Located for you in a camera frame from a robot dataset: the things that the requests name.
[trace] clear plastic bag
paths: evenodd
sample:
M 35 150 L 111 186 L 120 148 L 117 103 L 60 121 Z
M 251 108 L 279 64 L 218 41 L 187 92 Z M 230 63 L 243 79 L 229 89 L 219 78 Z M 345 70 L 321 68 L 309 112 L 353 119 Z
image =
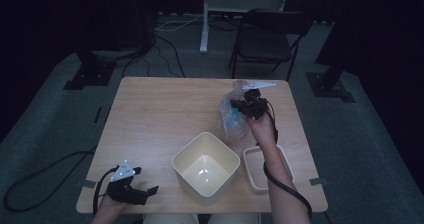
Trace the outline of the clear plastic bag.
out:
M 243 86 L 247 84 L 242 80 L 233 82 L 233 91 L 224 95 L 219 103 L 218 126 L 225 137 L 230 140 L 243 138 L 249 130 L 243 114 L 231 107 L 231 100 L 240 100 L 243 97 Z

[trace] wire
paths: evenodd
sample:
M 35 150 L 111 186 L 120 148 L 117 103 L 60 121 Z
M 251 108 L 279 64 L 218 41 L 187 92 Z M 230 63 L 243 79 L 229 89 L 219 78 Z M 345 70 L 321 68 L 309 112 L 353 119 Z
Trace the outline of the wire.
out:
M 328 213 L 325 211 L 324 212 L 325 218 L 327 218 L 328 224 L 331 224 L 331 220 L 330 217 L 328 216 Z
M 168 43 L 168 44 L 169 44 L 169 45 L 170 45 L 170 46 L 174 49 L 175 56 L 177 57 L 178 66 L 180 67 L 180 70 L 181 70 L 181 74 L 182 74 L 182 75 L 183 75 L 183 77 L 185 78 L 186 76 L 185 76 L 185 74 L 184 74 L 183 68 L 181 67 L 180 58 L 178 57 L 178 52 L 177 52 L 177 49 L 175 48 L 175 46 L 174 46 L 174 45 L 172 45 L 172 43 L 171 43 L 171 42 L 169 42 L 168 40 L 164 39 L 163 37 L 160 37 L 160 36 L 158 36 L 157 34 L 155 34 L 155 36 L 156 36 L 157 38 L 161 39 L 162 41 L 164 41 L 164 42 Z
M 213 22 L 209 22 L 208 25 L 211 29 L 218 30 L 218 31 L 224 31 L 224 32 L 234 32 L 234 31 L 237 31 L 238 28 L 239 28 L 239 24 L 236 21 L 232 21 L 227 17 L 221 17 L 217 20 L 224 20 L 227 23 L 231 24 L 231 27 L 230 28 L 224 28 L 224 27 L 220 27 L 220 26 L 212 24 Z
M 65 183 L 65 181 L 69 178 L 69 176 L 72 174 L 72 172 L 79 166 L 79 164 L 88 156 L 88 155 L 94 155 L 94 149 L 96 149 L 97 145 L 95 145 L 94 147 L 92 147 L 89 151 L 79 151 L 79 152 L 74 152 L 71 153 L 65 157 L 62 157 L 61 159 L 53 162 L 52 164 L 48 165 L 47 167 L 36 171 L 22 179 L 20 179 L 19 181 L 15 182 L 13 185 L 11 185 L 9 187 L 9 189 L 7 189 L 6 194 L 4 195 L 3 198 L 3 206 L 6 210 L 10 211 L 10 212 L 26 212 L 32 209 L 35 209 L 39 206 L 41 206 L 43 203 L 45 203 L 46 201 L 48 201 L 58 190 L 59 188 Z M 16 208 L 16 207 L 12 207 L 9 204 L 9 197 L 11 195 L 11 193 L 22 183 L 29 181 L 30 179 L 34 178 L 35 176 L 47 171 L 48 169 L 54 167 L 55 165 L 57 165 L 58 163 L 64 161 L 65 159 L 72 157 L 72 156 L 76 156 L 76 155 L 80 155 L 80 154 L 84 154 L 83 157 L 81 157 L 81 159 L 71 168 L 71 170 L 68 172 L 68 174 L 65 176 L 65 178 L 63 178 L 63 180 L 53 189 L 53 191 L 48 194 L 43 200 L 41 200 L 40 202 L 31 205 L 29 207 L 25 207 L 25 208 Z
M 309 216 L 309 220 L 312 221 L 312 207 L 311 204 L 309 204 L 308 200 L 306 200 L 306 198 L 304 198 L 302 195 L 299 194 L 299 192 L 291 189 L 290 187 L 284 185 L 283 183 L 281 183 L 280 181 L 278 181 L 277 179 L 275 179 L 271 173 L 269 173 L 268 168 L 266 167 L 266 163 L 264 162 L 264 173 L 265 176 L 272 181 L 275 185 L 277 185 L 279 188 L 283 189 L 284 191 L 290 193 L 291 195 L 293 195 L 294 197 L 296 197 L 297 199 L 299 199 L 305 206 L 306 209 L 308 210 L 308 216 Z
M 168 59 L 166 59 L 164 56 L 162 56 L 161 55 L 161 50 L 160 50 L 160 48 L 158 47 L 158 46 L 154 46 L 154 47 L 156 47 L 156 49 L 158 49 L 158 56 L 160 57 L 160 58 L 162 58 L 163 60 L 165 60 L 165 62 L 167 63 L 167 66 L 168 66 L 168 72 L 169 73 L 171 73 L 172 75 L 174 75 L 174 76 L 176 76 L 176 77 L 181 77 L 180 75 L 178 75 L 178 74 L 176 74 L 176 73 L 174 73 L 173 71 L 171 71 L 171 64 L 169 63 L 169 61 L 168 61 Z
M 101 187 L 102 187 L 102 183 L 103 183 L 103 180 L 106 178 L 106 176 L 107 175 L 109 175 L 110 173 L 112 173 L 112 172 L 116 172 L 116 170 L 118 170 L 118 168 L 119 168 L 119 166 L 117 166 L 117 167 L 115 167 L 115 168 L 112 168 L 112 169 L 110 169 L 109 171 L 107 171 L 103 176 L 102 176 L 102 178 L 100 179 L 100 181 L 97 183 L 97 185 L 96 185 L 96 190 L 94 191 L 94 198 L 93 198 L 93 216 L 95 216 L 96 215 L 96 213 L 97 213 L 97 206 L 98 206 L 98 203 L 99 203 L 99 197 L 100 196 L 103 196 L 103 195 L 105 195 L 105 194 L 103 194 L 103 195 L 99 195 L 99 193 L 100 193 L 100 189 L 101 189 Z
M 124 66 L 124 70 L 122 70 L 121 78 L 125 77 L 125 70 L 127 70 L 128 66 L 131 65 L 131 63 L 133 63 L 138 58 L 144 57 L 152 49 L 152 47 L 155 46 L 155 45 L 156 45 L 156 38 L 154 36 L 152 36 L 152 40 L 150 42 L 150 45 L 145 45 L 144 47 L 142 47 L 137 52 L 132 53 L 132 55 L 130 55 L 130 57 L 132 57 L 132 59 Z
M 262 110 L 269 116 L 269 118 L 270 118 L 270 120 L 271 120 L 271 122 L 272 122 L 272 125 L 273 125 L 273 128 L 274 128 L 274 137 L 275 137 L 275 144 L 277 144 L 277 140 L 278 140 L 278 130 L 277 130 L 277 127 L 276 127 L 276 124 L 275 124 L 275 112 L 274 112 L 274 107 L 271 105 L 271 103 L 269 102 L 269 101 L 267 101 L 267 104 L 268 105 L 270 105 L 270 107 L 271 107 L 271 111 L 272 111 L 272 115 L 271 115 L 271 113 L 269 112 L 269 110 L 267 110 L 267 108 L 265 107 L 265 106 L 263 106 L 262 105 L 262 103 L 258 100 L 258 99 L 256 99 L 256 98 L 254 98 L 254 96 L 252 96 L 252 95 L 248 95 L 248 96 L 251 96 L 251 97 L 253 97 L 252 99 L 253 100 L 256 100 L 256 102 L 258 102 L 258 104 L 259 104 L 259 106 L 262 108 Z M 306 207 L 306 209 L 307 209 L 307 211 L 308 211 L 308 216 L 309 216 L 309 220 L 310 221 L 312 221 L 312 207 L 311 207 L 311 205 L 309 204 L 309 202 L 308 202 L 308 200 L 306 200 L 306 198 L 305 197 L 303 197 L 300 193 L 298 193 L 297 191 L 295 191 L 295 190 L 293 190 L 293 189 L 291 189 L 290 187 L 288 187 L 288 186 L 286 186 L 286 185 L 284 185 L 283 183 L 281 183 L 280 181 L 278 181 L 277 179 L 275 179 L 272 175 L 271 175 L 271 173 L 269 173 L 269 171 L 268 171 L 268 169 L 267 169 L 267 167 L 266 167 L 266 163 L 264 162 L 264 166 L 263 166 L 263 169 L 264 169 L 264 173 L 265 173 L 265 175 L 266 175 L 266 177 L 271 181 L 271 182 L 273 182 L 275 185 L 277 185 L 278 187 L 280 187 L 281 189 L 283 189 L 284 191 L 286 191 L 286 192 L 288 192 L 289 194 L 291 194 L 291 195 L 293 195 L 294 197 L 296 197 L 297 199 L 299 199 L 304 205 L 305 205 L 305 207 Z
M 147 60 L 146 60 L 146 57 L 143 57 L 143 61 L 145 61 L 146 63 L 147 63 L 147 76 L 148 77 L 150 77 L 150 67 L 151 67 L 151 65 L 152 64 L 150 64 L 150 62 L 148 62 Z
M 200 17 L 202 17 L 203 16 L 203 14 L 202 15 L 198 15 L 196 18 L 194 18 L 193 20 L 191 20 L 191 21 L 169 21 L 169 22 L 165 22 L 164 24 L 162 24 L 162 25 L 160 25 L 160 26 L 158 26 L 158 27 L 156 27 L 154 30 L 155 31 L 163 31 L 163 32 L 172 32 L 172 31 L 176 31 L 176 30 L 179 30 L 179 29 L 181 29 L 181 28 L 183 28 L 184 26 L 187 26 L 188 24 L 190 24 L 190 23 L 192 23 L 192 22 L 195 22 L 197 19 L 199 19 Z M 168 24 L 172 24 L 172 23 L 184 23 L 183 25 L 181 25 L 181 26 L 179 26 L 179 27 L 177 27 L 177 28 L 174 28 L 174 29 L 167 29 L 167 30 L 164 30 L 164 29 L 160 29 L 161 27 L 164 27 L 164 26 L 166 26 L 166 25 L 168 25 Z

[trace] white square bowl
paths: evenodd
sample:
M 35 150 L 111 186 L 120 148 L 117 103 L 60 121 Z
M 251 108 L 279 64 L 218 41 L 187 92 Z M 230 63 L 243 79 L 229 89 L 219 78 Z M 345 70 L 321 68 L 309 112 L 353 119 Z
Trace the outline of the white square bowl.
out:
M 240 166 L 240 157 L 218 138 L 203 132 L 172 160 L 183 188 L 201 205 L 213 204 Z

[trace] gray carpet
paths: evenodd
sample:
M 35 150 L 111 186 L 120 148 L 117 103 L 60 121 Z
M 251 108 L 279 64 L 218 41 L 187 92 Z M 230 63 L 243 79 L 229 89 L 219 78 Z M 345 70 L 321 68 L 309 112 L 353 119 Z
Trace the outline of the gray carpet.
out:
M 190 19 L 168 17 L 160 21 Z M 229 28 L 226 22 L 215 25 Z M 356 103 L 340 99 L 317 98 L 312 94 L 306 72 L 325 72 L 327 67 L 314 64 L 331 26 L 315 24 L 302 41 L 290 86 L 306 136 L 322 178 L 332 223 L 424 223 L 424 198 L 403 164 L 389 134 L 364 93 L 358 78 L 344 73 L 341 80 L 352 92 Z M 157 32 L 178 50 L 186 77 L 229 78 L 227 69 L 235 32 L 211 28 L 208 53 L 199 53 L 201 26 L 189 25 L 173 32 Z M 125 76 L 181 75 L 173 49 L 160 39 L 145 60 L 129 65 Z M 166 57 L 170 63 L 159 56 Z M 122 53 L 98 51 L 103 56 Z M 31 105 L 0 145 L 0 193 L 29 173 L 76 151 L 96 145 L 104 127 L 107 111 L 113 102 L 124 66 L 118 63 L 106 87 L 85 87 L 64 91 L 79 67 L 72 54 L 58 63 Z M 271 66 L 244 65 L 237 78 L 283 79 L 287 66 L 275 73 Z M 102 108 L 97 121 L 96 115 Z M 19 186 L 10 196 L 14 207 L 37 203 L 66 176 L 81 156 L 72 157 L 56 168 Z M 91 215 L 80 214 L 75 205 L 80 193 L 78 183 L 85 178 L 91 157 L 86 158 L 64 185 L 47 202 L 34 210 L 12 213 L 1 208 L 0 223 L 89 223 Z M 133 223 L 140 217 L 123 215 L 117 223 Z M 263 223 L 272 223 L 263 215 Z M 313 223 L 328 223 L 317 213 Z

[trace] black cable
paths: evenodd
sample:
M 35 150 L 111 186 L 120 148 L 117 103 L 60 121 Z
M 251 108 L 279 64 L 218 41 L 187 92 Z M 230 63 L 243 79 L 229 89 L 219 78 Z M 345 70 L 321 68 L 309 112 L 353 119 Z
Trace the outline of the black cable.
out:
M 283 183 L 281 183 L 280 181 L 278 181 L 277 179 L 275 179 L 271 173 L 269 173 L 268 168 L 266 167 L 266 163 L 264 162 L 264 173 L 265 176 L 272 181 L 275 185 L 277 185 L 279 188 L 283 189 L 284 191 L 290 193 L 291 195 L 293 195 L 294 197 L 296 197 L 297 199 L 299 199 L 306 207 L 307 211 L 308 211 L 308 216 L 309 216 L 309 220 L 312 221 L 312 207 L 309 204 L 308 200 L 306 200 L 306 198 L 304 198 L 302 195 L 299 194 L 299 192 L 291 189 L 290 187 L 284 185 Z
M 181 74 L 182 74 L 182 75 L 183 75 L 183 77 L 185 78 L 186 76 L 185 76 L 185 74 L 184 74 L 183 68 L 181 67 L 180 58 L 178 57 L 178 52 L 177 52 L 177 49 L 175 48 L 175 46 L 174 46 L 174 45 L 172 45 L 172 43 L 171 43 L 171 42 L 169 42 L 168 40 L 166 40 L 166 39 L 164 39 L 164 38 L 162 38 L 162 37 L 158 36 L 157 34 L 155 34 L 155 36 L 156 36 L 157 38 L 159 38 L 159 39 L 163 40 L 164 42 L 168 43 L 169 45 L 171 45 L 171 47 L 174 49 L 174 51 L 175 51 L 175 56 L 177 57 L 178 66 L 180 67 L 180 70 L 181 70 Z
M 119 166 L 117 166 L 117 167 L 115 167 L 115 168 L 112 168 L 112 169 L 110 169 L 109 171 L 107 171 L 103 176 L 102 176 L 102 178 L 100 179 L 100 181 L 97 183 L 97 186 L 96 186 L 96 190 L 94 191 L 94 198 L 93 198 L 93 216 L 95 216 L 96 215 L 96 213 L 97 213 L 97 208 L 98 208 L 98 203 L 99 203 L 99 197 L 100 197 L 100 195 L 99 195 L 99 193 L 100 193 L 100 189 L 101 189 L 101 187 L 102 187 L 102 183 L 103 183 L 103 180 L 106 178 L 106 176 L 107 175 L 109 175 L 110 173 L 112 173 L 112 172 L 116 172 L 116 170 L 118 170 L 118 168 L 119 168 Z
M 167 66 L 168 66 L 168 72 L 171 73 L 172 75 L 176 76 L 176 77 L 181 77 L 180 75 L 178 75 L 178 74 L 174 73 L 173 71 L 171 71 L 171 66 L 170 66 L 171 64 L 169 63 L 168 59 L 166 59 L 164 56 L 161 55 L 160 48 L 158 46 L 154 46 L 154 47 L 156 47 L 156 49 L 158 49 L 158 54 L 157 55 L 166 62 Z
M 146 72 L 146 75 L 147 75 L 148 77 L 150 77 L 150 67 L 152 66 L 152 64 L 150 64 L 150 62 L 148 62 L 148 61 L 146 60 L 146 57 L 143 57 L 143 61 L 147 63 L 147 72 Z
M 273 128 L 274 128 L 274 137 L 275 137 L 275 144 L 277 144 L 277 139 L 278 139 L 278 130 L 275 124 L 275 112 L 274 112 L 274 107 L 271 105 L 271 103 L 269 101 L 267 101 L 267 104 L 269 104 L 271 106 L 271 111 L 272 111 L 272 115 L 269 112 L 269 110 L 267 110 L 267 108 L 265 106 L 262 105 L 262 103 L 254 98 L 254 96 L 252 99 L 256 100 L 259 104 L 259 106 L 262 108 L 262 110 L 268 115 L 268 117 L 270 118 Z M 308 200 L 306 200 L 305 197 L 303 197 L 300 193 L 298 193 L 297 191 L 291 189 L 290 187 L 284 185 L 283 183 L 281 183 L 280 181 L 278 181 L 277 179 L 275 179 L 271 173 L 269 173 L 268 168 L 266 167 L 266 163 L 264 162 L 264 173 L 266 175 L 266 177 L 272 181 L 275 185 L 277 185 L 278 187 L 280 187 L 281 189 L 283 189 L 284 191 L 288 192 L 289 194 L 293 195 L 294 197 L 296 197 L 297 199 L 299 199 L 306 207 L 307 211 L 308 211 L 308 216 L 309 216 L 309 220 L 312 221 L 312 207 L 309 204 Z
M 72 174 L 72 172 L 79 166 L 79 164 L 88 155 L 93 155 L 94 154 L 93 153 L 93 150 L 96 149 L 96 147 L 97 147 L 97 145 L 95 145 L 94 147 L 92 147 L 89 151 L 79 151 L 79 152 L 71 153 L 71 154 L 69 154 L 69 155 L 67 155 L 65 157 L 62 157 L 61 159 L 53 162 L 52 164 L 48 165 L 47 167 L 45 167 L 45 168 L 43 168 L 43 169 L 41 169 L 39 171 L 36 171 L 36 172 L 34 172 L 34 173 L 32 173 L 32 174 L 30 174 L 30 175 L 28 175 L 28 176 L 20 179 L 19 181 L 15 182 L 13 185 L 11 185 L 7 189 L 7 191 L 6 191 L 6 193 L 5 193 L 4 197 L 3 197 L 3 206 L 4 206 L 4 208 L 6 210 L 10 211 L 10 212 L 26 212 L 26 211 L 29 211 L 29 210 L 32 210 L 34 208 L 37 208 L 37 207 L 41 206 L 43 203 L 45 203 L 46 201 L 48 201 L 59 190 L 59 188 L 65 183 L 65 181 L 69 178 L 69 176 Z M 71 168 L 71 170 L 68 172 L 68 174 L 65 176 L 65 178 L 63 178 L 63 180 L 43 200 L 41 200 L 40 202 L 38 202 L 38 203 L 36 203 L 36 204 L 34 204 L 32 206 L 25 207 L 25 208 L 15 208 L 15 207 L 12 207 L 9 204 L 9 196 L 18 187 L 18 185 L 20 185 L 20 184 L 22 184 L 22 183 L 24 183 L 24 182 L 26 182 L 26 181 L 34 178 L 35 176 L 37 176 L 37 175 L 45 172 L 46 170 L 52 168 L 53 166 L 57 165 L 58 163 L 64 161 L 65 159 L 67 159 L 69 157 L 72 157 L 72 156 L 80 155 L 80 154 L 84 154 L 84 156 L 81 157 L 81 159 Z
M 213 22 L 218 21 L 218 20 L 221 20 L 221 19 L 223 19 L 224 21 L 226 21 L 227 23 L 229 23 L 231 25 L 231 28 L 224 28 L 224 27 L 220 27 L 218 25 L 212 24 Z M 238 28 L 239 28 L 239 25 L 237 24 L 236 21 L 232 21 L 232 20 L 230 20 L 227 17 L 221 17 L 219 19 L 218 18 L 215 18 L 215 19 L 209 21 L 208 25 L 209 25 L 209 27 L 211 29 L 218 30 L 218 31 L 224 31 L 224 32 L 234 32 L 234 31 L 237 31 Z
M 325 218 L 327 218 L 327 222 L 328 222 L 328 224 L 331 224 L 330 217 L 328 216 L 328 214 L 327 214 L 327 212 L 326 212 L 326 211 L 324 212 L 324 215 L 325 215 Z
M 118 62 L 121 61 L 123 59 L 127 59 L 127 58 L 133 58 L 134 56 L 139 55 L 139 51 L 134 51 L 134 52 L 130 52 L 127 54 L 123 54 L 117 57 L 108 57 L 108 56 L 102 56 L 96 53 L 93 53 L 96 56 L 96 60 L 100 61 L 100 62 Z
M 125 66 L 124 66 L 124 70 L 122 70 L 122 74 L 121 74 L 121 78 L 125 77 L 125 70 L 127 70 L 128 66 L 131 65 L 131 63 L 133 63 L 136 59 L 142 57 L 140 54 L 134 56 Z

